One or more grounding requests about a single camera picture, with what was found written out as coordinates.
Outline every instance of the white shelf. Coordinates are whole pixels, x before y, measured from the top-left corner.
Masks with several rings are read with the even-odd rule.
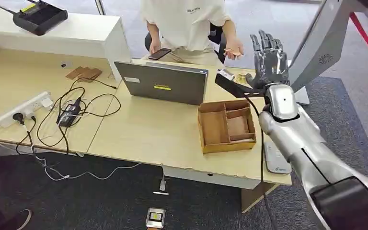
[[[121,81],[114,61],[130,62],[122,19],[118,16],[69,13],[67,20],[43,36],[34,35],[0,9],[0,47],[43,53],[106,58],[117,84]]]
[[[67,20],[47,32],[42,38],[105,41],[119,20],[120,17],[117,16],[69,13]],[[12,21],[12,14],[2,9],[0,9],[0,35],[36,37],[16,26]]]

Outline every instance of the floor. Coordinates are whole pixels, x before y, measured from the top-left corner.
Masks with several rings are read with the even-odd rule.
[[[342,81],[318,77],[309,84],[308,92],[312,104],[305,109],[321,128],[328,147],[368,176],[368,139]],[[105,177],[117,166],[134,165],[95,156],[81,159],[48,153],[40,157],[48,164],[60,162],[56,169],[71,176],[88,170]],[[0,210],[7,217],[26,207],[33,210],[25,230],[139,230],[144,229],[149,207],[167,210],[166,230],[271,229],[264,202],[241,213],[239,188],[167,178],[169,195],[153,194],[160,185],[161,167],[120,169],[105,181],[83,176],[58,182],[51,181],[27,156],[0,157],[0,168]],[[293,186],[279,186],[268,196],[278,229],[319,229],[307,209],[298,178],[294,173],[291,177]]]
[[[48,0],[69,12],[98,14],[94,0]],[[132,57],[147,53],[143,41],[146,27],[138,8],[140,0],[103,0],[106,13],[122,17]],[[20,0],[0,0],[0,4],[20,9],[28,4]],[[279,38],[291,57],[318,8],[312,0],[226,0],[226,7],[237,26],[238,37],[244,42],[245,57],[240,61],[227,60],[227,66],[253,68],[252,43],[249,34],[259,29]],[[359,13],[368,33],[368,19]],[[341,60],[323,73],[341,78],[368,136],[368,47],[352,23],[349,24]]]

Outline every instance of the person's hand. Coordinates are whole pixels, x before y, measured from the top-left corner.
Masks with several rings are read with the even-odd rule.
[[[161,41],[159,39],[153,39],[150,44],[150,54],[154,54],[161,49]]]
[[[226,41],[225,55],[231,59],[235,60],[236,57],[243,55],[243,43],[238,38],[228,39]]]

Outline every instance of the khaki pants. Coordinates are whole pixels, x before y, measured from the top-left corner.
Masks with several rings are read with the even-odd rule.
[[[149,54],[142,57],[142,59],[149,60],[148,57]],[[196,51],[188,51],[184,48],[177,48],[174,51],[166,54],[164,57],[160,58],[158,61],[216,66],[219,69],[225,68],[225,66],[218,59],[217,54],[212,48]]]

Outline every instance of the shoe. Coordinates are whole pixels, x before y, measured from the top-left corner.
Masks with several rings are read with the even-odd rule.
[[[21,230],[29,223],[31,217],[32,211],[25,209],[1,224],[0,230]]]

